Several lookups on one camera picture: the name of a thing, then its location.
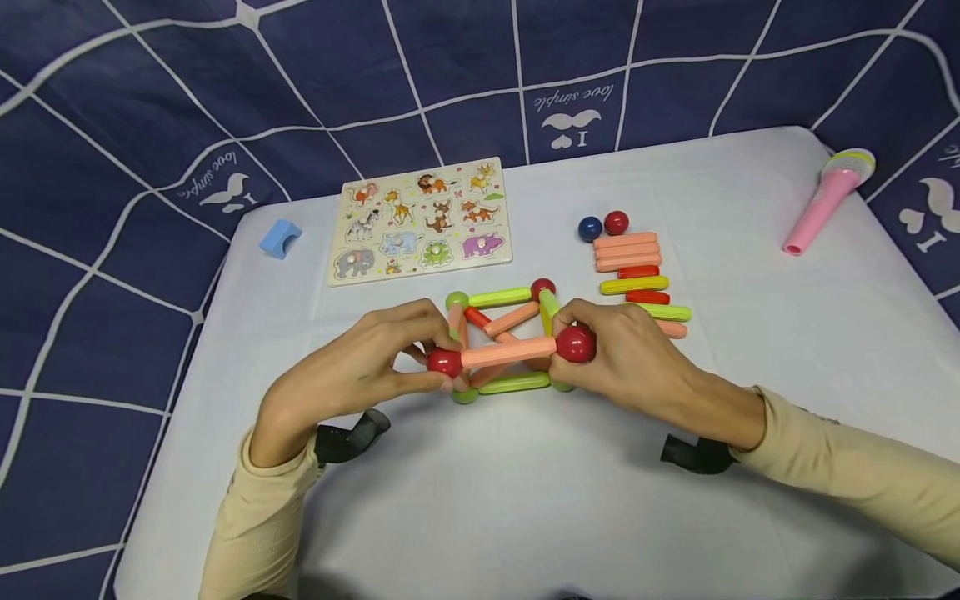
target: red ball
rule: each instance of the red ball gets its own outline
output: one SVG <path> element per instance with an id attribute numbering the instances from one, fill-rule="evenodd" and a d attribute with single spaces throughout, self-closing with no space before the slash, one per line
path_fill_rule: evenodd
<path id="1" fill-rule="evenodd" d="M 603 227 L 610 235 L 620 235 L 630 226 L 630 217 L 622 210 L 615 210 L 603 220 Z"/>
<path id="2" fill-rule="evenodd" d="M 557 336 L 557 353 L 571 363 L 588 363 L 596 352 L 596 338 L 586 327 L 571 325 Z"/>
<path id="3" fill-rule="evenodd" d="M 453 379 L 463 371 L 464 365 L 460 361 L 460 352 L 436 348 L 426 355 L 426 368 L 446 373 Z"/>
<path id="4" fill-rule="evenodd" d="M 530 293 L 533 295 L 534 300 L 540 299 L 540 292 L 543 290 L 550 290 L 554 294 L 557 293 L 557 286 L 553 284 L 553 281 L 547 279 L 546 277 L 541 277 L 534 281 L 533 285 L 530 286 Z"/>

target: blue fabric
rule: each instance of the blue fabric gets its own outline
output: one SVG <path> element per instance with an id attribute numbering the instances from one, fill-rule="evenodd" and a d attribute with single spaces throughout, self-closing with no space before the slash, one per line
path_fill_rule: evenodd
<path id="1" fill-rule="evenodd" d="M 960 322 L 952 0 L 244 1 L 0 3 L 4 598 L 109 588 L 238 221 L 345 180 L 800 125 Z"/>

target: stack of rods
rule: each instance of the stack of rods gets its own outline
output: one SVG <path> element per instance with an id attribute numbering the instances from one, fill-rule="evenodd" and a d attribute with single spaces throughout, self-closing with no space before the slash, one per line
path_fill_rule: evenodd
<path id="1" fill-rule="evenodd" d="M 624 303 L 645 309 L 668 337 L 686 337 L 686 325 L 692 313 L 686 306 L 670 304 L 670 295 L 662 292 L 670 280 L 660 275 L 660 243 L 652 231 L 626 233 L 593 240 L 594 266 L 600 273 L 616 271 L 617 279 L 600 284 L 605 296 L 625 295 Z"/>

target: toy microphone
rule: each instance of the toy microphone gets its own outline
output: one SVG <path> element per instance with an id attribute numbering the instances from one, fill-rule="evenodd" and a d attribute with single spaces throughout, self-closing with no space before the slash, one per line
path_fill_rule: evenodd
<path id="1" fill-rule="evenodd" d="M 803 254 L 837 206 L 868 180 L 875 168 L 876 158 L 863 148 L 851 148 L 833 155 L 820 172 L 820 186 L 786 238 L 783 251 L 794 256 Z"/>

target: beige sleeve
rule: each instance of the beige sleeve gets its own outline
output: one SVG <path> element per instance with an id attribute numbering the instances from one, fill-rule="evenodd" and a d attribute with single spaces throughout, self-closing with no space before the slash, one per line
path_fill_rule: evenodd
<path id="1" fill-rule="evenodd" d="M 767 432 L 743 465 L 860 513 L 960 571 L 960 465 L 873 433 L 826 420 L 756 388 Z"/>
<path id="2" fill-rule="evenodd" d="M 295 459 L 273 468 L 250 462 L 250 434 L 220 504 L 206 551 L 201 600 L 241 600 L 256 592 L 289 596 L 300 546 L 303 497 L 320 477 L 316 434 Z"/>

